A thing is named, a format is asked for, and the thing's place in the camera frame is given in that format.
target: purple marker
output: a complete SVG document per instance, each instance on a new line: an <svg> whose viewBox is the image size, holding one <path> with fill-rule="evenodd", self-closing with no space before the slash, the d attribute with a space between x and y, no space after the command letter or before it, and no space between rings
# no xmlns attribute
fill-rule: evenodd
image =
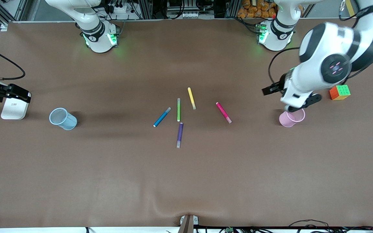
<svg viewBox="0 0 373 233"><path fill-rule="evenodd" d="M181 147L181 140L182 140L182 130L184 129L184 124L181 122L179 124L179 128L178 128L178 140L176 142L176 147L177 148L180 148Z"/></svg>

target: green cube face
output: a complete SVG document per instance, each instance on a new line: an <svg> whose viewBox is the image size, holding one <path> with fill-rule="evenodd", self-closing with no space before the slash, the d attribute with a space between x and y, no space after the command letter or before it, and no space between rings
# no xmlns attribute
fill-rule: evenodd
<svg viewBox="0 0 373 233"><path fill-rule="evenodd" d="M349 92L348 85L339 85L336 86L336 88L338 89L339 96L351 95L351 93Z"/></svg>

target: green marker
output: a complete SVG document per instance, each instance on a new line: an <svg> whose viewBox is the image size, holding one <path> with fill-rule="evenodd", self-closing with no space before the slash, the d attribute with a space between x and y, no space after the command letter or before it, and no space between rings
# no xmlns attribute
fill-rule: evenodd
<svg viewBox="0 0 373 233"><path fill-rule="evenodd" d="M178 122L181 121L181 98L178 98L178 111L177 111L177 114L176 114L176 120Z"/></svg>

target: pink marker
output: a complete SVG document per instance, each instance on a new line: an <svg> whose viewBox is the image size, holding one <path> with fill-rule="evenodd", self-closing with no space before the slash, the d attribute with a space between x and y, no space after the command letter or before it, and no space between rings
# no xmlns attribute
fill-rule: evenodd
<svg viewBox="0 0 373 233"><path fill-rule="evenodd" d="M218 109L220 110L220 112L222 113L222 115L225 117L225 119L228 121L228 123L231 124L232 121L231 121L230 117L225 112L225 110L222 108L222 106L220 105L220 103L216 102L215 104L217 105Z"/></svg>

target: cup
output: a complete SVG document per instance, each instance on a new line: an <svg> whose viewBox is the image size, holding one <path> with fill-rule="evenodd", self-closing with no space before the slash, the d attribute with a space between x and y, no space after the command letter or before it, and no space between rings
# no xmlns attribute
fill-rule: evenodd
<svg viewBox="0 0 373 233"><path fill-rule="evenodd" d="M296 112L283 112L278 120L280 121L280 124L284 127L292 127L297 122L303 121L305 119L305 110L300 109Z"/></svg>
<svg viewBox="0 0 373 233"><path fill-rule="evenodd" d="M71 115L64 108L56 108L50 113L50 122L58 125L65 130L72 130L77 125L77 118Z"/></svg>

